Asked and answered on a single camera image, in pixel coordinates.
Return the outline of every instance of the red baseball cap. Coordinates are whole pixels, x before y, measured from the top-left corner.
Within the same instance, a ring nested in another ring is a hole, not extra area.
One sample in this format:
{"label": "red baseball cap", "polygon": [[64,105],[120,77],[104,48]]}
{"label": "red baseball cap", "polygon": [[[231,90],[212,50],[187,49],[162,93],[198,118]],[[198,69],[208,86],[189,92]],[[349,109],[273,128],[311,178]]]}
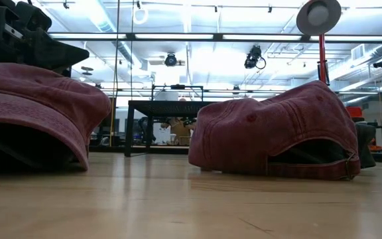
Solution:
{"label": "red baseball cap", "polygon": [[0,123],[55,137],[84,169],[91,132],[110,111],[109,98],[96,87],[34,66],[0,63]]}
{"label": "red baseball cap", "polygon": [[360,171],[354,122],[321,81],[262,102],[202,108],[188,159],[205,169],[277,177],[341,179]]}

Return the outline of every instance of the red pole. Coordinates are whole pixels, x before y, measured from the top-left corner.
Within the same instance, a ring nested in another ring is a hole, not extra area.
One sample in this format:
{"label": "red pole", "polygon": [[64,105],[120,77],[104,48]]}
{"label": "red pole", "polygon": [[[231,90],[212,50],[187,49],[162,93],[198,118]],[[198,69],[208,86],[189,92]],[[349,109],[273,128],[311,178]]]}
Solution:
{"label": "red pole", "polygon": [[325,34],[319,36],[319,59],[320,59],[320,81],[326,84],[325,71]]}

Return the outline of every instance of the black fabric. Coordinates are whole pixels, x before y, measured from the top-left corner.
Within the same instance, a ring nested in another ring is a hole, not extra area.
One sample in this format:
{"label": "black fabric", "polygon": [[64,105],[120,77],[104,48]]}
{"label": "black fabric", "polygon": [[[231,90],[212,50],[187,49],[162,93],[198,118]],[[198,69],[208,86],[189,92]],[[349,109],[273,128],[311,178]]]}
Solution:
{"label": "black fabric", "polygon": [[77,161],[73,152],[47,133],[29,127],[0,123],[0,164],[56,170]]}
{"label": "black fabric", "polygon": [[348,157],[348,153],[336,142],[327,139],[312,139],[299,143],[280,155],[269,157],[269,162],[323,164]]}
{"label": "black fabric", "polygon": [[375,137],[375,127],[363,123],[356,124],[357,131],[357,150],[361,161],[361,168],[374,167],[375,160],[369,149],[369,142]]}

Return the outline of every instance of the orange object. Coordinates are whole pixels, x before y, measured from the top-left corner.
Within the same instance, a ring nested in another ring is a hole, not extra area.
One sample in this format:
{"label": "orange object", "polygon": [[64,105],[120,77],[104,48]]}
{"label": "orange object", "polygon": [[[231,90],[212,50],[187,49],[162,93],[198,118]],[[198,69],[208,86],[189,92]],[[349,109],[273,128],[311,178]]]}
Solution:
{"label": "orange object", "polygon": [[352,118],[362,118],[362,109],[360,107],[348,106],[346,110]]}

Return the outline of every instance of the ceiling duct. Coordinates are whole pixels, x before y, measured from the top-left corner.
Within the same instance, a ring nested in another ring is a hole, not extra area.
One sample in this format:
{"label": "ceiling duct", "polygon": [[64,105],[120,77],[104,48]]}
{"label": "ceiling duct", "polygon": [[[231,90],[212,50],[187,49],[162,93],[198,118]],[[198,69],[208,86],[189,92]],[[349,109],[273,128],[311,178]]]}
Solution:
{"label": "ceiling duct", "polygon": [[[357,70],[359,67],[376,63],[382,59],[382,45],[378,44],[366,44],[365,53],[363,56],[359,55],[356,60],[353,60],[353,56],[348,56],[346,59],[335,63],[329,67],[330,80],[336,80],[342,76],[345,76],[353,71]],[[317,80],[318,75],[309,78],[309,81]]]}
{"label": "ceiling duct", "polygon": [[[105,7],[103,6],[101,0],[87,0],[83,4],[88,4],[87,7],[91,8],[92,12],[91,21],[92,23],[104,33],[116,33],[116,27],[111,22],[107,12],[105,11]],[[117,50],[123,55],[125,60],[132,64],[132,66],[137,67],[141,70],[148,69],[148,62],[145,59],[140,59],[135,54],[132,53],[129,46],[127,46],[126,42],[119,41],[117,43]]]}

